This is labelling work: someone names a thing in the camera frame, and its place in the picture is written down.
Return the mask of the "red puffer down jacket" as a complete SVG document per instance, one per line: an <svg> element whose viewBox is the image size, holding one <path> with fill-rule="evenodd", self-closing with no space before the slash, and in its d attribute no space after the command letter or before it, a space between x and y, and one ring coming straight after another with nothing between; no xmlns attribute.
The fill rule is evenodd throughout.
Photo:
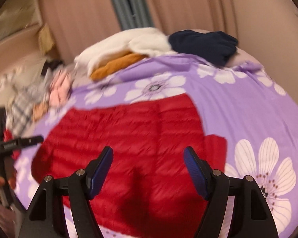
<svg viewBox="0 0 298 238"><path fill-rule="evenodd" d="M113 163L91 202L99 225L134 237L193 237L206 208L184 162L184 149L223 170L227 141L206 135L191 99L69 110L32 161L32 176L69 176L113 149Z"/></svg>

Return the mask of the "tan small garment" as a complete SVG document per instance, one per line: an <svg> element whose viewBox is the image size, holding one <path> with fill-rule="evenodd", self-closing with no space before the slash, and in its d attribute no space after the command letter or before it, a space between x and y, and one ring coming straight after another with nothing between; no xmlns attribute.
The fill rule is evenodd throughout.
<svg viewBox="0 0 298 238"><path fill-rule="evenodd" d="M41 102L33 106L32 121L39 121L49 110L48 102Z"/></svg>

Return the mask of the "plaid grey pillow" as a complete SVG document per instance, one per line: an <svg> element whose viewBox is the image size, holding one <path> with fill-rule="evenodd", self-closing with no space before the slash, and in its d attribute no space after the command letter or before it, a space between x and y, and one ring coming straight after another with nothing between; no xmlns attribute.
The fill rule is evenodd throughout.
<svg viewBox="0 0 298 238"><path fill-rule="evenodd" d="M35 106L43 104L44 107L47 107L51 79L52 75L47 74L31 84L19 88L8 78L4 78L1 82L2 88L11 88L14 92L7 105L7 127L13 136L21 136L33 123Z"/></svg>

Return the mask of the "pink garment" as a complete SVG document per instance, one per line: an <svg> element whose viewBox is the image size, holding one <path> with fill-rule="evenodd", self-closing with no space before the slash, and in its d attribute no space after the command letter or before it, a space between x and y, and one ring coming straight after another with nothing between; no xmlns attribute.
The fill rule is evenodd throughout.
<svg viewBox="0 0 298 238"><path fill-rule="evenodd" d="M49 105L51 107L60 107L67 102L71 84L71 74L67 70L63 69L56 73L50 84Z"/></svg>

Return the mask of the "black garment on pillow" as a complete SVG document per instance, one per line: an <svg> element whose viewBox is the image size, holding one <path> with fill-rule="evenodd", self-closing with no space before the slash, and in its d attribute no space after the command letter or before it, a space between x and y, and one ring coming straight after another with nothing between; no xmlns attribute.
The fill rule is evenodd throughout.
<svg viewBox="0 0 298 238"><path fill-rule="evenodd" d="M54 71L61 64L64 64L64 62L62 60L53 59L51 61L46 61L43 65L43 68L41 71L41 76L45 76L49 69L51 71Z"/></svg>

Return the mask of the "purple floral bed sheet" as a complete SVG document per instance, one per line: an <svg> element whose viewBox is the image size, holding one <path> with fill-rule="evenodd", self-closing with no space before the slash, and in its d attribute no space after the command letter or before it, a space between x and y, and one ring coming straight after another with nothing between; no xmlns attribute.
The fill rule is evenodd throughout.
<svg viewBox="0 0 298 238"><path fill-rule="evenodd" d="M251 175L271 210L280 237L298 231L298 106L258 63L217 69L186 54L144 59L96 82L77 84L59 110L50 110L34 134L47 138L66 113L187 95L206 135L227 141L222 171ZM40 182L32 176L38 147L16 163L16 194L28 206Z"/></svg>

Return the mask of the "straw yellow hanging tassel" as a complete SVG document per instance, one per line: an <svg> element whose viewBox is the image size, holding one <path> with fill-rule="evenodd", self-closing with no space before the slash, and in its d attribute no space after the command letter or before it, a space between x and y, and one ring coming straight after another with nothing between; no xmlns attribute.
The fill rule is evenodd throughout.
<svg viewBox="0 0 298 238"><path fill-rule="evenodd" d="M38 32L38 44L42 55L48 54L55 46L55 40L47 24L43 25Z"/></svg>

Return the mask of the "orange garment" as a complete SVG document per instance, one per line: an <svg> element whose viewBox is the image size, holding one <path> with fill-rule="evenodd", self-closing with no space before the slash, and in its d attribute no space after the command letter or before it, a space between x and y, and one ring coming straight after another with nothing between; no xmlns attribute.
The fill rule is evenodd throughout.
<svg viewBox="0 0 298 238"><path fill-rule="evenodd" d="M109 75L122 69L125 69L145 58L148 58L148 56L138 53L127 53L122 57L112 59L109 62L105 63L103 66L94 69L89 77L92 81L102 80L105 77L108 77Z"/></svg>

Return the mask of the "beige curtain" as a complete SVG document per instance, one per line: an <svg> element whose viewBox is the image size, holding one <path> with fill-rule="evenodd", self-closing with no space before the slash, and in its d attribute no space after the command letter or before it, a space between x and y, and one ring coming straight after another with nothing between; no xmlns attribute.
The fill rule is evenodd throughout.
<svg viewBox="0 0 298 238"><path fill-rule="evenodd" d="M237 36L233 0L146 0L154 27L170 35L192 29ZM39 0L65 62L84 49L122 31L111 0Z"/></svg>

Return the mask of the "white fleece garment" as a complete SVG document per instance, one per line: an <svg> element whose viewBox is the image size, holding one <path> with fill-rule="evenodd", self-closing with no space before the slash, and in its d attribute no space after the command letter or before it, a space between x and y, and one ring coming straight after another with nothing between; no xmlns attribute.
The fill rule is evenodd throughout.
<svg viewBox="0 0 298 238"><path fill-rule="evenodd" d="M75 57L75 68L85 67L87 74L109 61L127 53L146 55L150 58L176 54L168 41L168 36L154 27L136 28L118 32L86 48Z"/></svg>

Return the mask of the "navy blue garment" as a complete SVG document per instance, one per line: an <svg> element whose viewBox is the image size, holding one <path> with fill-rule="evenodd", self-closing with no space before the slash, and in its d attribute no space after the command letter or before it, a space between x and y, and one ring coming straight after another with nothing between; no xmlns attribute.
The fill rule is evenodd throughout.
<svg viewBox="0 0 298 238"><path fill-rule="evenodd" d="M168 38L172 49L178 53L193 54L217 67L224 67L236 53L238 40L222 31L200 33L183 30Z"/></svg>

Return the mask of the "teal curtain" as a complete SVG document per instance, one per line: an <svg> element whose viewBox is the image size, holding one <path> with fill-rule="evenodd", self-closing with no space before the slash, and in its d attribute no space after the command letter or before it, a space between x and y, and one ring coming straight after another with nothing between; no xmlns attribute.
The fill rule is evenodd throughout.
<svg viewBox="0 0 298 238"><path fill-rule="evenodd" d="M154 27L146 0L111 0L122 30Z"/></svg>

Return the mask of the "white wall shelf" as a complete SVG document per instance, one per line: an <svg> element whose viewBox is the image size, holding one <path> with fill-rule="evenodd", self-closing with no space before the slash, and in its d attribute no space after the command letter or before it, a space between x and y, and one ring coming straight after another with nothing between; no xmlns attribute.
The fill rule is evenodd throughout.
<svg viewBox="0 0 298 238"><path fill-rule="evenodd" d="M38 0L7 0L0 9L0 41L36 25L42 25Z"/></svg>

